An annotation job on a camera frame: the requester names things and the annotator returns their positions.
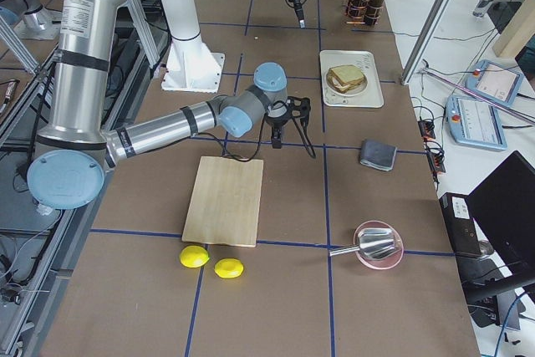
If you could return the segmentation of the pink bowl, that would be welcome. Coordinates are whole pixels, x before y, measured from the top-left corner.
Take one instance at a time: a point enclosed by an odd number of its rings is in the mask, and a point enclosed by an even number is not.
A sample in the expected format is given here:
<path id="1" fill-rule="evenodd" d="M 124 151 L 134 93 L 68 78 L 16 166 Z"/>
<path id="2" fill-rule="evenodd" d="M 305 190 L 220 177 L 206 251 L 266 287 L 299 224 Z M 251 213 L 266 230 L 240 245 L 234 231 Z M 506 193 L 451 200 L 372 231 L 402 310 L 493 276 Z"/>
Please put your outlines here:
<path id="1" fill-rule="evenodd" d="M 387 258 L 381 260 L 370 260 L 362 256 L 359 252 L 356 252 L 356 257 L 368 268 L 377 270 L 391 269 L 398 265 L 404 256 L 404 244 L 402 242 L 400 234 L 388 223 L 382 221 L 367 221 L 361 223 L 354 231 L 353 240 L 357 243 L 359 240 L 359 233 L 366 228 L 387 228 L 391 229 L 395 238 L 395 252 L 389 255 Z"/>

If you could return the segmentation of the metal scoop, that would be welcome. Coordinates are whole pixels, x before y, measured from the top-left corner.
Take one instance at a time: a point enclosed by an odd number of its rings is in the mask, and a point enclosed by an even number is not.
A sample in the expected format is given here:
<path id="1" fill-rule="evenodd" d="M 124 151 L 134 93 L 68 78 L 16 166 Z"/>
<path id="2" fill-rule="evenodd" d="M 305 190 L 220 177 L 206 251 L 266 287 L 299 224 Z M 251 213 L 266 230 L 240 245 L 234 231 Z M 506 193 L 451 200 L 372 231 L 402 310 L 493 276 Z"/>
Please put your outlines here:
<path id="1" fill-rule="evenodd" d="M 385 227 L 367 227 L 357 233 L 356 243 L 347 247 L 340 247 L 329 251 L 334 257 L 350 252 L 370 261 L 380 261 L 394 255 L 400 250 L 400 243 L 394 230 Z"/>

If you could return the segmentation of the white round plate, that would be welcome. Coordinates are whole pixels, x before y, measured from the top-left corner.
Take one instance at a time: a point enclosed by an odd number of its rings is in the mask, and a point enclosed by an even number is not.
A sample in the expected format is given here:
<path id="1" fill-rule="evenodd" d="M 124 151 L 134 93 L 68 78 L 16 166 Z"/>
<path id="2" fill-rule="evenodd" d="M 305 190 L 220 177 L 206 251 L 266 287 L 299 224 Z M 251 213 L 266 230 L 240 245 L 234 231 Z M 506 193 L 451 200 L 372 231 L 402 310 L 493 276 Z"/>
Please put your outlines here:
<path id="1" fill-rule="evenodd" d="M 342 95 L 359 94 L 367 85 L 367 79 L 363 71 L 353 64 L 329 68 L 326 73 L 326 80 L 329 88 Z"/>

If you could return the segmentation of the black power strip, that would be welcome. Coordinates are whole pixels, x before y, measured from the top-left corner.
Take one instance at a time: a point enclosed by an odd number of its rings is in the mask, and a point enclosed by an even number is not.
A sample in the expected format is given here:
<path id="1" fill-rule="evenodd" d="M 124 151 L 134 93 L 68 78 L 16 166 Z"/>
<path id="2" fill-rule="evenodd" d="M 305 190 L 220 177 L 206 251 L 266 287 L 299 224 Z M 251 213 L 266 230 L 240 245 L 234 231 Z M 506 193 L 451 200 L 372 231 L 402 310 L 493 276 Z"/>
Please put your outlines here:
<path id="1" fill-rule="evenodd" d="M 425 153 L 431 169 L 431 173 L 435 180 L 439 174 L 446 172 L 444 165 L 445 152 L 440 143 L 436 141 L 435 125 L 432 120 L 419 119 L 418 127 L 422 137 Z"/>

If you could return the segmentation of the black box device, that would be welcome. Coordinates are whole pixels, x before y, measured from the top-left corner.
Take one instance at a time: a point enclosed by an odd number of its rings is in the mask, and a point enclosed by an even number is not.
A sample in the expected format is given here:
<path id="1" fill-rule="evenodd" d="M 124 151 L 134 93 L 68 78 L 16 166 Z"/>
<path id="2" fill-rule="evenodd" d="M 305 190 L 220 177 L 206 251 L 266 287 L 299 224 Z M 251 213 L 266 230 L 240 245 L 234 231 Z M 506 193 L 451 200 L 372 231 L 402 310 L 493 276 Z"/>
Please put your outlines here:
<path id="1" fill-rule="evenodd" d="M 479 258 L 482 253 L 466 197 L 462 194 L 446 192 L 439 202 L 451 248 L 455 255 Z"/>

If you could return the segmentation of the cream bear tray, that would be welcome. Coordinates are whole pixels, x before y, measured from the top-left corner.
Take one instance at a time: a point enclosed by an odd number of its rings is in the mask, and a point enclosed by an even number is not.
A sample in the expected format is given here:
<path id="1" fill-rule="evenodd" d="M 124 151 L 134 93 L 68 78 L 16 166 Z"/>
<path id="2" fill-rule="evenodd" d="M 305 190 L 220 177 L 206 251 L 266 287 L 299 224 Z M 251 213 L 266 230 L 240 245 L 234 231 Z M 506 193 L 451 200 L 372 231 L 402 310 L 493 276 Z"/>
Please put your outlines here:
<path id="1" fill-rule="evenodd" d="M 355 108 L 381 108 L 384 105 L 375 58 L 371 52 L 323 50 L 319 53 L 319 60 L 322 91 L 326 105 Z M 326 80 L 329 68 L 345 64 L 359 67 L 366 76 L 367 85 L 361 93 L 342 95 L 329 88 Z"/>

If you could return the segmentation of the blue teach pendant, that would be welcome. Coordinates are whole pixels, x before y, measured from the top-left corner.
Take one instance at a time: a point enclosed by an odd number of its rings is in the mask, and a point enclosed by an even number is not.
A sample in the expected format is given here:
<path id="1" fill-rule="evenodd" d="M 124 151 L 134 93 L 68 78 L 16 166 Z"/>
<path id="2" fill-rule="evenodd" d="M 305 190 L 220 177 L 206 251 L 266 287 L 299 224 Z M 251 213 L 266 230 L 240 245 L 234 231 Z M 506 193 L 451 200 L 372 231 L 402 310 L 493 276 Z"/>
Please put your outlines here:
<path id="1" fill-rule="evenodd" d="M 446 102 L 446 121 L 459 145 L 493 151 L 507 148 L 497 110 L 486 102 L 452 95 Z"/>
<path id="2" fill-rule="evenodd" d="M 500 105 L 512 106 L 523 76 L 512 68 L 483 59 L 466 78 L 466 87 Z"/>

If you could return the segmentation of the wooden cutting board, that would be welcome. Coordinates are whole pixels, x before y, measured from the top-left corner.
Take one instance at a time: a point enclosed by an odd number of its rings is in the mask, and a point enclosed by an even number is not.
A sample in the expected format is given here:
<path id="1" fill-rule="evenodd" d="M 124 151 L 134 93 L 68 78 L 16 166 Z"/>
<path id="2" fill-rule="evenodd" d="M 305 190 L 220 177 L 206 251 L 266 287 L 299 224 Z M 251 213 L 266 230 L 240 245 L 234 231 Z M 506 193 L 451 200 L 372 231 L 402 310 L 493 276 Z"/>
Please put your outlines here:
<path id="1" fill-rule="evenodd" d="M 255 247 L 263 161 L 203 156 L 182 233 L 185 242 Z"/>

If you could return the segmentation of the pink grabber stick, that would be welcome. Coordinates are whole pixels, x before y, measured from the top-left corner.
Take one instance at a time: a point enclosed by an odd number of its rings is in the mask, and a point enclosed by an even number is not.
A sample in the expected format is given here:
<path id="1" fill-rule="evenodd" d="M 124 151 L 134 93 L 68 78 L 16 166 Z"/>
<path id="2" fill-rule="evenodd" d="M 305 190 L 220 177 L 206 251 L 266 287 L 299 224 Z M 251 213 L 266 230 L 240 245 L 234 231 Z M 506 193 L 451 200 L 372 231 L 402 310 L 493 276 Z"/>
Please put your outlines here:
<path id="1" fill-rule="evenodd" d="M 530 126 L 534 126 L 534 118 L 527 117 L 525 114 L 523 114 L 523 113 L 521 113 L 519 111 L 516 111 L 516 110 L 514 110 L 514 109 L 512 109 L 510 107 L 504 106 L 504 105 L 500 105 L 494 100 L 485 98 L 483 95 L 478 94 L 475 90 L 468 89 L 468 88 L 466 88 L 466 87 L 464 87 L 462 85 L 459 85 L 459 84 L 455 84 L 454 82 L 450 81 L 449 79 L 446 79 L 446 78 L 444 78 L 444 77 L 442 77 L 442 76 L 440 76 L 440 75 L 438 75 L 436 73 L 431 72 L 428 68 L 423 68 L 423 69 L 420 70 L 420 72 L 422 74 L 427 74 L 427 75 L 431 76 L 433 79 L 437 79 L 438 81 L 442 82 L 443 84 L 450 85 L 454 89 L 460 90 L 463 94 L 470 95 L 471 97 L 473 97 L 473 98 L 475 98 L 477 100 L 486 102 L 489 105 L 491 105 L 493 107 L 496 107 L 497 109 L 503 111 L 504 113 L 506 113 L 506 114 L 516 118 L 516 119 L 519 119 L 519 120 L 527 123 Z"/>

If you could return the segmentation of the grey folded cloth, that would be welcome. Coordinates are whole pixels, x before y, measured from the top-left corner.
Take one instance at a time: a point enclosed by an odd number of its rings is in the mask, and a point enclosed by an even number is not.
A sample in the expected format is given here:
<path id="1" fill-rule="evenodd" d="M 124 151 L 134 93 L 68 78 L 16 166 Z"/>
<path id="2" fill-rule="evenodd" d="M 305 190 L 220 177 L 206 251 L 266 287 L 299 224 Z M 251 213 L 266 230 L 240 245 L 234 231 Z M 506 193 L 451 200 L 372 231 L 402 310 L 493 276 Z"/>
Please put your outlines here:
<path id="1" fill-rule="evenodd" d="M 396 146 L 366 139 L 361 146 L 359 163 L 379 171 L 391 171 L 394 167 L 396 153 Z"/>

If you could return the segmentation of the near blue teach pendant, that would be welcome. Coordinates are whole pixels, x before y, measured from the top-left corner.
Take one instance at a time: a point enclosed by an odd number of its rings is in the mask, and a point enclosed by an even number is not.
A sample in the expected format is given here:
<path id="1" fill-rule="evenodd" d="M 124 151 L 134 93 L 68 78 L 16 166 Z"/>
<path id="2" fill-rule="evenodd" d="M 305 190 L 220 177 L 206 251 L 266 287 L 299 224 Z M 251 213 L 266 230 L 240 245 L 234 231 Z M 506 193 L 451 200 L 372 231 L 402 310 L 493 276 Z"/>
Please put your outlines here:
<path id="1" fill-rule="evenodd" d="M 452 95 L 446 102 L 446 121 L 459 145 L 493 151 L 507 148 L 497 110 L 486 102 Z"/>

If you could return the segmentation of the aluminium frame post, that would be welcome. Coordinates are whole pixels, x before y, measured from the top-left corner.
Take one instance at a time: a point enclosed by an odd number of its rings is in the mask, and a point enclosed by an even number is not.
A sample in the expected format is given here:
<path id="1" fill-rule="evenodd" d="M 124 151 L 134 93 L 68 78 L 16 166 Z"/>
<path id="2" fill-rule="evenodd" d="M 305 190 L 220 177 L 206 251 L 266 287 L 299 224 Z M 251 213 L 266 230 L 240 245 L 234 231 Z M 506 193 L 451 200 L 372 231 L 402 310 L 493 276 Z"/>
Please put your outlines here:
<path id="1" fill-rule="evenodd" d="M 403 74 L 400 77 L 400 83 L 402 85 L 408 85 L 416 68 L 419 66 L 420 61 L 423 59 L 426 48 L 432 40 L 435 31 L 438 27 L 440 20 L 442 19 L 444 12 L 451 0 L 435 0 L 431 10 L 427 16 L 427 19 L 420 31 L 419 38 L 417 39 L 414 48 L 410 53 L 410 57 L 405 65 Z"/>

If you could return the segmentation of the black laptop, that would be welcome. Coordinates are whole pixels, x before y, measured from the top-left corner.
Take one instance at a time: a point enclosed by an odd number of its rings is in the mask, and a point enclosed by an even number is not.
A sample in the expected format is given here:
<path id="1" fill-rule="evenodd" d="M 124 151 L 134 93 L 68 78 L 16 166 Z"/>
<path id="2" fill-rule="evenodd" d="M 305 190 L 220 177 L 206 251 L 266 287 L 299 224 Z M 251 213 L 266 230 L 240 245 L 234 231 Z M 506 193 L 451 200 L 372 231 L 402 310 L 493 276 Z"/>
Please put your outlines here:
<path id="1" fill-rule="evenodd" d="M 534 284 L 534 167 L 517 150 L 468 196 L 467 205 L 512 275 L 477 287 L 468 303 Z"/>

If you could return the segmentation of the whole yellow lemon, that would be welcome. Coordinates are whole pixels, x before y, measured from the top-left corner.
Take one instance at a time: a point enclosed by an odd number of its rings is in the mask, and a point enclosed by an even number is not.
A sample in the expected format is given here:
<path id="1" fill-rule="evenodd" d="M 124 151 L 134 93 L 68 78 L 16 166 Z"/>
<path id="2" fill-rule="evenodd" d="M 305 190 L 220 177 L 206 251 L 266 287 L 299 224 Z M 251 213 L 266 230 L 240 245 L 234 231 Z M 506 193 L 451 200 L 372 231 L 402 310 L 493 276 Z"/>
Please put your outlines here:
<path id="1" fill-rule="evenodd" d="M 210 260 L 210 256 L 204 247 L 190 245 L 181 250 L 179 260 L 186 268 L 200 268 Z"/>

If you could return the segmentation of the far blue teach pendant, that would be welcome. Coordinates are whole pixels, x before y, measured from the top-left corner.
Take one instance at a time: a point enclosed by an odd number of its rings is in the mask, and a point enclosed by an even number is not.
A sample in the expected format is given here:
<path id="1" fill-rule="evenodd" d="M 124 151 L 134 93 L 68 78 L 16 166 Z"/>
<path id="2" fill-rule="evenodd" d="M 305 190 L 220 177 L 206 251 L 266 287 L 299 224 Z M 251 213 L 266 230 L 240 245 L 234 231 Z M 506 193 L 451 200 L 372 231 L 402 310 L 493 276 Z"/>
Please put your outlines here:
<path id="1" fill-rule="evenodd" d="M 500 105 L 512 106 L 523 76 L 512 68 L 483 59 L 466 78 L 466 87 Z"/>

